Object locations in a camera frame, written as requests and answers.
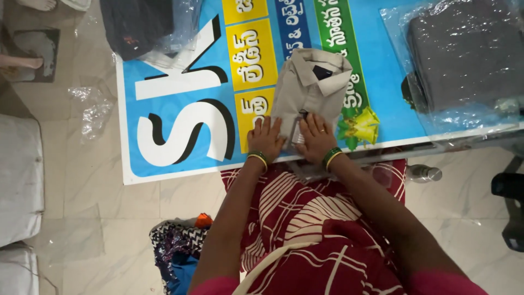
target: woman's hand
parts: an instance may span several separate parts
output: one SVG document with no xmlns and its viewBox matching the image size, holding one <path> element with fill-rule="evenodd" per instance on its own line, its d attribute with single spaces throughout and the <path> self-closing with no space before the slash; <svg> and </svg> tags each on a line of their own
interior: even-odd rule
<svg viewBox="0 0 524 295">
<path fill-rule="evenodd" d="M 305 120 L 300 120 L 300 132 L 305 144 L 297 144 L 296 148 L 313 164 L 321 165 L 326 154 L 338 146 L 331 124 L 317 114 L 309 113 Z"/>
<path fill-rule="evenodd" d="M 271 117 L 266 116 L 264 117 L 264 124 L 262 124 L 262 119 L 257 119 L 255 128 L 247 133 L 249 151 L 262 152 L 266 156 L 268 165 L 278 157 L 286 142 L 286 138 L 278 136 L 281 124 L 282 119 L 277 118 L 275 124 L 271 127 Z"/>
</svg>

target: water bottle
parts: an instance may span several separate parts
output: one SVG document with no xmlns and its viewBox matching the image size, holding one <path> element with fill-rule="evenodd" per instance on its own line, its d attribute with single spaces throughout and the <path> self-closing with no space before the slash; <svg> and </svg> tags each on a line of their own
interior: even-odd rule
<svg viewBox="0 0 524 295">
<path fill-rule="evenodd" d="M 406 168 L 406 179 L 415 183 L 439 181 L 442 179 L 442 171 L 436 167 L 417 164 Z"/>
</svg>

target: gold bangle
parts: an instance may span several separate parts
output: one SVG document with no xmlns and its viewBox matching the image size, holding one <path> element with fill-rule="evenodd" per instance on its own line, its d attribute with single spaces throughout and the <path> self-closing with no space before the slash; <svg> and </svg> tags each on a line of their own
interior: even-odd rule
<svg viewBox="0 0 524 295">
<path fill-rule="evenodd" d="M 329 160 L 327 161 L 327 164 L 326 164 L 326 171 L 329 171 L 329 164 L 331 164 L 331 161 L 338 155 L 340 154 L 343 154 L 343 152 L 338 152 L 334 155 L 331 156 L 331 158 L 329 158 Z"/>
<path fill-rule="evenodd" d="M 267 163 L 266 163 L 266 160 L 264 160 L 261 156 L 259 156 L 259 155 L 254 155 L 254 154 L 251 154 L 251 155 L 247 156 L 248 159 L 249 159 L 250 157 L 257 157 L 257 158 L 259 158 L 259 159 L 262 161 L 262 163 L 264 164 L 264 166 L 266 167 L 266 169 L 264 170 L 264 173 L 267 172 Z"/>
</svg>

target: grey garment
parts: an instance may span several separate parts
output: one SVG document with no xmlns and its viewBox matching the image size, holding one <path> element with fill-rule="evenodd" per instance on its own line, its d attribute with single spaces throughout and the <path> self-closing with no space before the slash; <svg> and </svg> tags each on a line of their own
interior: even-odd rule
<svg viewBox="0 0 524 295">
<path fill-rule="evenodd" d="M 524 95 L 524 45 L 504 0 L 445 0 L 412 19 L 408 45 L 429 111 Z"/>
<path fill-rule="evenodd" d="M 333 74 L 319 81 L 314 66 Z M 288 138 L 286 145 L 301 110 L 315 112 L 335 127 L 352 71 L 350 62 L 341 55 L 312 48 L 293 51 L 280 70 L 271 109 L 272 118 L 282 119 L 280 135 Z"/>
</svg>

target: woman's left hand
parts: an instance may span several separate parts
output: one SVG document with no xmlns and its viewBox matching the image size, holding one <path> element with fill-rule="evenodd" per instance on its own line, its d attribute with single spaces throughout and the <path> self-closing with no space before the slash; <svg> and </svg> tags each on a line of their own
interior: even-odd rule
<svg viewBox="0 0 524 295">
<path fill-rule="evenodd" d="M 262 119 L 257 119 L 255 128 L 247 133 L 249 151 L 262 152 L 268 161 L 268 165 L 278 157 L 286 142 L 286 138 L 278 136 L 281 124 L 282 119 L 277 118 L 273 127 L 271 127 L 271 117 L 266 116 L 264 117 L 264 124 L 262 124 Z"/>
</svg>

